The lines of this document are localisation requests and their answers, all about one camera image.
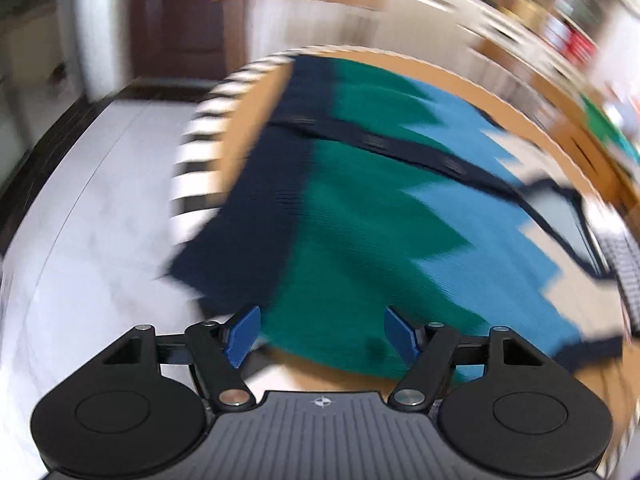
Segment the blue green knit cardigan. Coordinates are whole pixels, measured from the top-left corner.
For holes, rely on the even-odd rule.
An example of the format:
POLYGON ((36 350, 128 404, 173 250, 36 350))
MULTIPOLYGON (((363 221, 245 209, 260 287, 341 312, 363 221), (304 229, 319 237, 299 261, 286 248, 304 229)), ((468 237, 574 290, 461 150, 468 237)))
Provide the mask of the blue green knit cardigan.
POLYGON ((274 348, 351 373, 405 373, 387 309, 508 326, 568 370, 623 353, 615 278, 555 162, 448 92, 340 58, 296 58, 168 272, 206 315, 260 307, 274 348))

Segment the striped white folded shirt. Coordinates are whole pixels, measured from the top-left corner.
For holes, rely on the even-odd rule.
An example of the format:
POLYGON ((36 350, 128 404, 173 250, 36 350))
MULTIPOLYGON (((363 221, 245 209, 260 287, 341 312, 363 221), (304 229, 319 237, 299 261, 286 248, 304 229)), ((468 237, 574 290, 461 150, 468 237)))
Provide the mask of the striped white folded shirt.
POLYGON ((639 336, 640 272, 639 245, 631 234, 603 234, 599 243, 608 265, 622 289, 631 333, 639 336))

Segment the wooden drawer cabinet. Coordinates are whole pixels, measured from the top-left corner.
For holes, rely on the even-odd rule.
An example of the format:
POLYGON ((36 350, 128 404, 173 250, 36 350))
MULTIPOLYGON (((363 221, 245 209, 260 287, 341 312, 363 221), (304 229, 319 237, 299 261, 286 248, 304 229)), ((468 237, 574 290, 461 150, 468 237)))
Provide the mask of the wooden drawer cabinet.
POLYGON ((553 124, 552 136, 574 158, 604 200, 622 214, 629 214, 639 205, 639 195, 630 177, 590 131, 586 112, 572 96, 529 63, 489 39, 474 50, 525 82, 558 110, 560 117, 553 124))

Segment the green plastic basket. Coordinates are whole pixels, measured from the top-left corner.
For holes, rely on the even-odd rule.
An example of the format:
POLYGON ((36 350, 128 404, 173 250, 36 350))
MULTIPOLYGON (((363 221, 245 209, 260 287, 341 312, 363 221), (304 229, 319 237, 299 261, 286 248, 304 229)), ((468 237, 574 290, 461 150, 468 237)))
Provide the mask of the green plastic basket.
POLYGON ((626 136, 623 135, 620 129, 617 128, 585 94, 582 95, 582 102, 584 103, 587 126, 597 139, 603 145, 615 145, 616 148, 619 148, 633 162, 639 162, 638 151, 626 136))

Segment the dark brown door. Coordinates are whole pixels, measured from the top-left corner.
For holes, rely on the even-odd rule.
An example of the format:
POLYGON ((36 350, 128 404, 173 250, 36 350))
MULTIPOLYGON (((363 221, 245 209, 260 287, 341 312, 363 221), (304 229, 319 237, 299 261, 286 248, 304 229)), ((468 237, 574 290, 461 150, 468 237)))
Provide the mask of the dark brown door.
POLYGON ((132 72, 142 78, 224 76, 221 4, 214 0, 130 0, 132 72))

